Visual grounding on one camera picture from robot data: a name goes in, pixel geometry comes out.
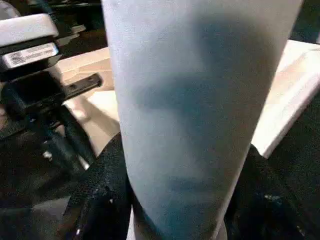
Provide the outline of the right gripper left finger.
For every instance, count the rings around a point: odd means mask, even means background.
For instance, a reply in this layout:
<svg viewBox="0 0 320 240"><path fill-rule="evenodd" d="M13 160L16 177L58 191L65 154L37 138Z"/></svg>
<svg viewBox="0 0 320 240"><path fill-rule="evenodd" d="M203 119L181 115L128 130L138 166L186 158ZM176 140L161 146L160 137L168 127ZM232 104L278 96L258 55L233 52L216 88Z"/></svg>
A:
<svg viewBox="0 0 320 240"><path fill-rule="evenodd" d="M81 176L57 231L59 240L125 240L133 193L121 133Z"/></svg>

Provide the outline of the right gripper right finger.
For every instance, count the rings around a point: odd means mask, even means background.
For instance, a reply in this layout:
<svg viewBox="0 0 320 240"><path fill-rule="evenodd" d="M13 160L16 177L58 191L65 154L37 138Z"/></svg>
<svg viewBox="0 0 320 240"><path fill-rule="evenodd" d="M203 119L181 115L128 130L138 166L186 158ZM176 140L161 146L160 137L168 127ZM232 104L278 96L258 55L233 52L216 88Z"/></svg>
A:
<svg viewBox="0 0 320 240"><path fill-rule="evenodd" d="M229 240L318 240L320 228L250 145L224 216Z"/></svg>

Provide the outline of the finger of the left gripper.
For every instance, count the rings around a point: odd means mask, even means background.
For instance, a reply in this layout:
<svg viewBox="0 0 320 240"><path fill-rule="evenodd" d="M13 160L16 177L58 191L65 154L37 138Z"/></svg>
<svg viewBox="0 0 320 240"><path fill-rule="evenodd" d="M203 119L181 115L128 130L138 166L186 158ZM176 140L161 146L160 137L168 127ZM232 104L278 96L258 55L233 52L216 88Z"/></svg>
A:
<svg viewBox="0 0 320 240"><path fill-rule="evenodd" d="M68 109L56 109L54 120L63 131L49 132L49 149L55 165L63 170L86 170L96 155L85 130Z"/></svg>
<svg viewBox="0 0 320 240"><path fill-rule="evenodd" d="M45 138L23 120L0 119L0 159L42 159Z"/></svg>

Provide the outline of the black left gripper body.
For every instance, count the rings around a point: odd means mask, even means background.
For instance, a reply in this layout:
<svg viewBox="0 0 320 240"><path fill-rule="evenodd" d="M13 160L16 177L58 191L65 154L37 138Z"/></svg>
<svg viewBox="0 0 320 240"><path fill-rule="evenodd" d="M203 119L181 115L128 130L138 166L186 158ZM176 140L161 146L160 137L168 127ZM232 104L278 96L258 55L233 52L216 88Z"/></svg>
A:
<svg viewBox="0 0 320 240"><path fill-rule="evenodd" d="M8 112L19 118L44 114L102 85L96 73L68 85L61 83L61 77L50 71L61 56L55 42L1 46L0 79L4 86L0 95Z"/></svg>

